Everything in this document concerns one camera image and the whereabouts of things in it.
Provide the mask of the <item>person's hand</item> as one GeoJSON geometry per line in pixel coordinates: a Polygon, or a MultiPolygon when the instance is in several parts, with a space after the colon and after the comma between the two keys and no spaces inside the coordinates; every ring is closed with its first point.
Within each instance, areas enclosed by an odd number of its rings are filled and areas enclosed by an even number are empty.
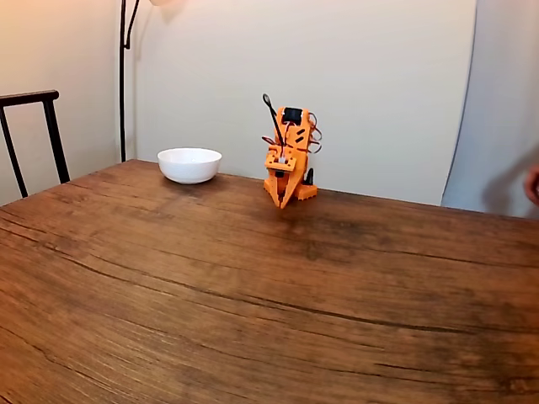
{"type": "Polygon", "coordinates": [[[539,205],[539,165],[534,165],[530,168],[525,182],[524,190],[526,197],[533,204],[539,205]]]}

